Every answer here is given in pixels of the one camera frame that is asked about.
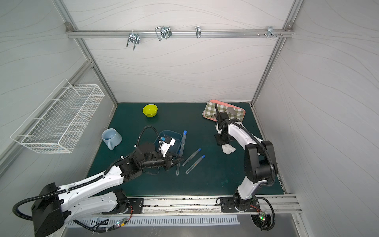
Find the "clear test tube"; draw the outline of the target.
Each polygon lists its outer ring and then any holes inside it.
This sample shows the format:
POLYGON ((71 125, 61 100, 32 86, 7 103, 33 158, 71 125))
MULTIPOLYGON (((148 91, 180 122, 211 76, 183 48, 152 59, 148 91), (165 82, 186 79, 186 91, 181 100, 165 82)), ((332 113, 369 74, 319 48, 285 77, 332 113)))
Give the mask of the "clear test tube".
MULTIPOLYGON (((186 137, 187 137, 187 131, 184 130, 184 131, 183 131, 183 136, 182 136, 182 141, 181 141, 181 147, 180 147, 180 150, 179 150, 179 155, 180 155, 181 157, 183 156, 183 153, 184 153, 184 147, 185 147, 186 137)), ((180 165, 181 165, 181 163, 178 163, 178 164, 177 164, 177 167, 176 167, 176 176, 179 176, 179 173, 180 173, 180 165)))

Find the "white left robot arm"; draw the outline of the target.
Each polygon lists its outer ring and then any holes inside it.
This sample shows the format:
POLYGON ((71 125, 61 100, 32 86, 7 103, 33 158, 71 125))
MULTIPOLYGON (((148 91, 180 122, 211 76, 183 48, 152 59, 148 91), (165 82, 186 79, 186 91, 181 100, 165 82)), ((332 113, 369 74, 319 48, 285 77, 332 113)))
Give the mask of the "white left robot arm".
POLYGON ((98 193, 141 176, 146 169, 169 170, 183 157, 177 154, 181 140, 167 134, 158 134, 157 143, 140 143, 135 150, 120 157, 99 174, 68 185, 46 185, 38 196, 17 202, 12 212, 17 217, 32 221, 34 235, 47 237, 65 224, 96 213, 123 214, 132 205, 123 190, 113 190, 102 196, 98 193))

